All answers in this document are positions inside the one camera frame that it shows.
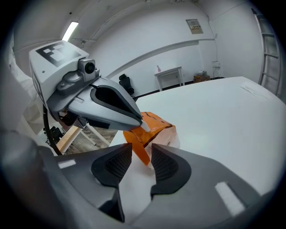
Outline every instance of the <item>floor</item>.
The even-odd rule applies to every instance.
[[[95,127],[95,129],[110,143],[117,133],[116,130],[106,130],[98,127]],[[108,147],[104,142],[102,142],[99,138],[97,138],[88,128],[84,128],[82,131],[89,138],[91,138],[96,143],[96,145],[93,145],[82,134],[79,134],[76,137],[76,139],[72,142],[70,147],[67,149],[65,154],[84,153]]]

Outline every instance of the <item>orange bag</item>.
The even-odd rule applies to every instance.
[[[138,127],[132,131],[123,131],[128,143],[132,143],[134,153],[148,167],[151,167],[151,145],[152,143],[179,147],[176,127],[151,112],[141,112],[143,121],[148,125],[150,131]]]

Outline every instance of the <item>ceiling light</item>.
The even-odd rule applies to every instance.
[[[78,22],[75,22],[75,21],[72,21],[70,26],[68,27],[66,33],[64,34],[63,36],[63,41],[68,41],[70,36],[72,35],[73,31],[76,29],[77,25],[79,23]]]

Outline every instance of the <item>white sticker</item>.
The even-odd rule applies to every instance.
[[[53,50],[52,51],[54,54],[52,54],[51,55],[51,57],[53,58],[53,59],[55,59],[56,61],[60,61],[60,60],[62,60],[62,59],[64,59],[65,58],[65,56],[64,56],[64,54],[62,54],[61,52],[59,52],[58,50]]]
[[[54,46],[54,49],[59,49],[59,48],[62,48],[63,47],[63,45],[56,45],[56,46]]]
[[[67,168],[75,164],[76,164],[75,160],[63,161],[58,163],[60,169]]]
[[[48,52],[50,52],[50,50],[47,48],[47,49],[44,50],[44,52],[48,53]]]
[[[236,216],[245,210],[245,206],[242,204],[240,199],[233,193],[227,183],[218,183],[215,186],[215,189],[232,216]]]

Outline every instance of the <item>ceiling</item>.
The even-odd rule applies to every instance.
[[[16,62],[30,75],[29,51],[61,40],[71,21],[79,25],[69,42],[88,51],[120,20],[158,4],[180,4],[180,0],[35,0],[14,27]]]

